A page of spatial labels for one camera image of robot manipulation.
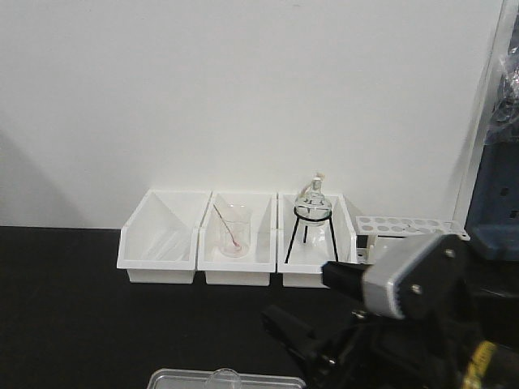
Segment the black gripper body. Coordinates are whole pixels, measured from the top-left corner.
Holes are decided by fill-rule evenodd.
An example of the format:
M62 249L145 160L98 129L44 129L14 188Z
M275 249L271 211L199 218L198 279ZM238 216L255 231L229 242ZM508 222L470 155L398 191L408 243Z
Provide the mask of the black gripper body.
M398 366L417 387L489 388L499 347L485 340L466 281L466 241L449 235L403 280L399 302L405 317L370 312L359 322L370 350Z

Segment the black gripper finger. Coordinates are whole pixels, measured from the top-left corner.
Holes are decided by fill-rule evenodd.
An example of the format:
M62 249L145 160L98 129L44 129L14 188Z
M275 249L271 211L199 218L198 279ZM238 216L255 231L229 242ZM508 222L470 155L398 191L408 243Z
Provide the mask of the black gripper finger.
M362 277L370 268L369 264L328 261L321 267L321 280L324 286L363 302Z
M328 337L278 306L262 312L264 330L298 366L308 388L360 388L365 357L362 324L350 324Z

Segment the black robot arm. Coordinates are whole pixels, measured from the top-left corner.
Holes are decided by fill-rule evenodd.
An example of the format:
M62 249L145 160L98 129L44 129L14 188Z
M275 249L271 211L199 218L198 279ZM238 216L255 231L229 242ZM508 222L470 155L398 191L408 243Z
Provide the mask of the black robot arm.
M265 331L309 388L515 388L518 352L489 340L455 234L405 237L372 264L327 262L322 283L357 302L328 338L277 306Z

